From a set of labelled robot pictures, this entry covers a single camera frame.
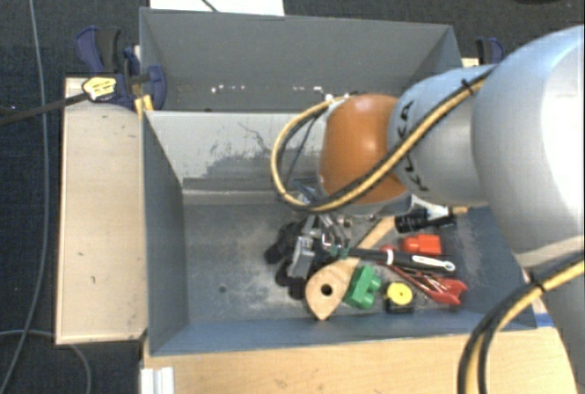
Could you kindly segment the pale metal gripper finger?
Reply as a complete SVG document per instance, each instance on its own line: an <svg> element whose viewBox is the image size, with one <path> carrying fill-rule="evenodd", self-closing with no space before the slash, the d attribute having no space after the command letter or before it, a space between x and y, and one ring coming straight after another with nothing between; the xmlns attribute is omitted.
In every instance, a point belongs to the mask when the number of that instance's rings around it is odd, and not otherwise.
<svg viewBox="0 0 585 394"><path fill-rule="evenodd" d="M294 279L305 279L314 262L314 240L299 237L296 241L287 275Z"/></svg>

